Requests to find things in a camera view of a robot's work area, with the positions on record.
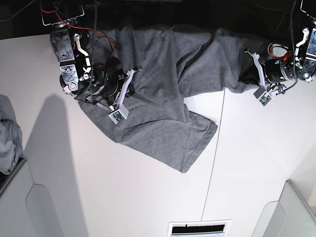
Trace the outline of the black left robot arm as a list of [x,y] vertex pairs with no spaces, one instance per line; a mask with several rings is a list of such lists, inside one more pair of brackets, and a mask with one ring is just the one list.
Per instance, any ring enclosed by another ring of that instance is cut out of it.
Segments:
[[270,57],[260,61],[260,54],[246,50],[254,63],[238,81],[263,88],[264,93],[285,94],[298,81],[316,79],[316,2],[297,0],[293,3],[289,22],[290,45],[271,42]]

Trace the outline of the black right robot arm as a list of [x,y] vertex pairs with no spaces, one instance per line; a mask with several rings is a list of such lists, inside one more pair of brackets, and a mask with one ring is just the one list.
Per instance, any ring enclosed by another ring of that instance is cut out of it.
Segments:
[[43,24],[55,26],[50,42],[64,93],[111,112],[125,112],[124,99],[133,94],[131,81],[142,68],[124,71],[115,57],[116,42],[96,26],[77,24],[84,16],[81,1],[41,0],[39,8]]

